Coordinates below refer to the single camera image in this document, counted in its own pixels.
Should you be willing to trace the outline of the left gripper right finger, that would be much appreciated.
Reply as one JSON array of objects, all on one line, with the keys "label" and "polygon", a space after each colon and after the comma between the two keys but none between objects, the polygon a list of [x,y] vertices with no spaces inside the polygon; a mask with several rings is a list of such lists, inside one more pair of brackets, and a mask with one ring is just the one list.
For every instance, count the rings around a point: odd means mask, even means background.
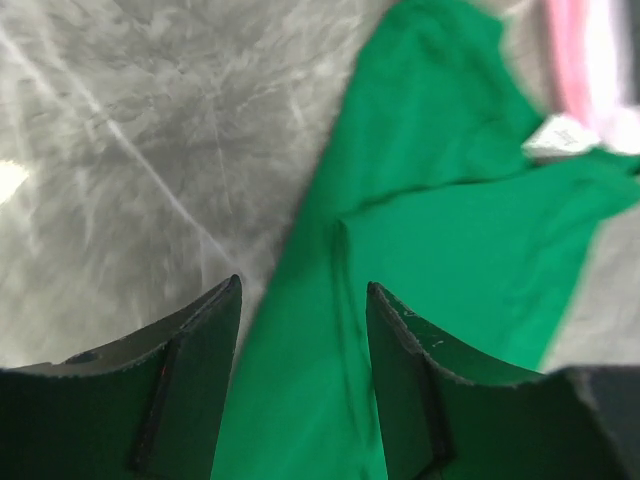
[{"label": "left gripper right finger", "polygon": [[635,479],[639,370],[539,374],[367,289],[372,376],[392,479]]}]

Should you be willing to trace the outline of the green t shirt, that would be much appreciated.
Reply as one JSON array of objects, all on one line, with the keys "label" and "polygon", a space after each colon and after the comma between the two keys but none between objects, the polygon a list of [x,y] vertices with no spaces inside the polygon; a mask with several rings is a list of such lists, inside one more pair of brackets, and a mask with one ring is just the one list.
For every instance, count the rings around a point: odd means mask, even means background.
[{"label": "green t shirt", "polygon": [[214,478],[386,479],[381,411],[427,433],[412,368],[372,354],[371,284],[420,325],[539,365],[596,229],[639,199],[639,159],[537,164],[522,146],[543,118],[501,40],[466,1],[385,13],[243,347]]}]

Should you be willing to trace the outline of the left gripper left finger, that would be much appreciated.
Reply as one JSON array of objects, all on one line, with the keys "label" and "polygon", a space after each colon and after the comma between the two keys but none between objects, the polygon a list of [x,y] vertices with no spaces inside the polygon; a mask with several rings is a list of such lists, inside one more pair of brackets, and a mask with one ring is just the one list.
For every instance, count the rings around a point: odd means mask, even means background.
[{"label": "left gripper left finger", "polygon": [[3,370],[2,477],[208,478],[241,304],[232,276],[116,341]]}]

